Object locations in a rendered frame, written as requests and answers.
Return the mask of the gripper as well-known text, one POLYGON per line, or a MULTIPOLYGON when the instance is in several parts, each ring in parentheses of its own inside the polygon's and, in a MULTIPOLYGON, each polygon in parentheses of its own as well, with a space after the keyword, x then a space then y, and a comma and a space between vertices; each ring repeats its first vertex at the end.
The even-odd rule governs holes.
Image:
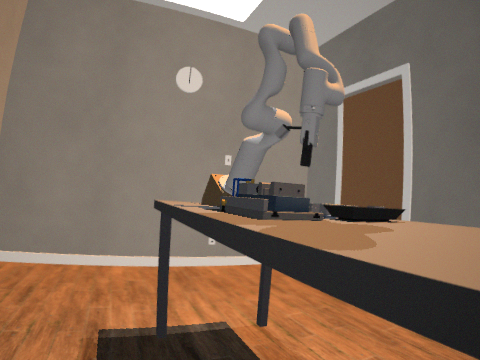
POLYGON ((322 119, 322 116, 314 114, 301 114, 300 116, 303 116, 300 134, 300 143, 303 145, 300 165, 310 167, 312 147, 318 146, 319 119, 322 119))

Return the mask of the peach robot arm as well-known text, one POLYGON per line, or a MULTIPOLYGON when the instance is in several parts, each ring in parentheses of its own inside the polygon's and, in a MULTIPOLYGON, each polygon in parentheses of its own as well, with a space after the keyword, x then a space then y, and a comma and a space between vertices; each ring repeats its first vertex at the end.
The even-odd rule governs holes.
POLYGON ((279 50, 296 55, 299 66, 306 69, 300 114, 324 116, 325 104, 339 106, 345 98, 339 72, 319 53, 314 25, 308 15, 293 17, 289 30, 274 24, 263 26, 258 43, 265 58, 263 79, 244 107, 241 121, 246 128, 262 133, 243 140, 229 175, 220 177, 219 185, 231 195, 234 178, 254 179, 267 150, 284 139, 291 129, 301 129, 292 126, 286 112, 266 106, 267 99, 282 90, 286 78, 287 66, 279 50))

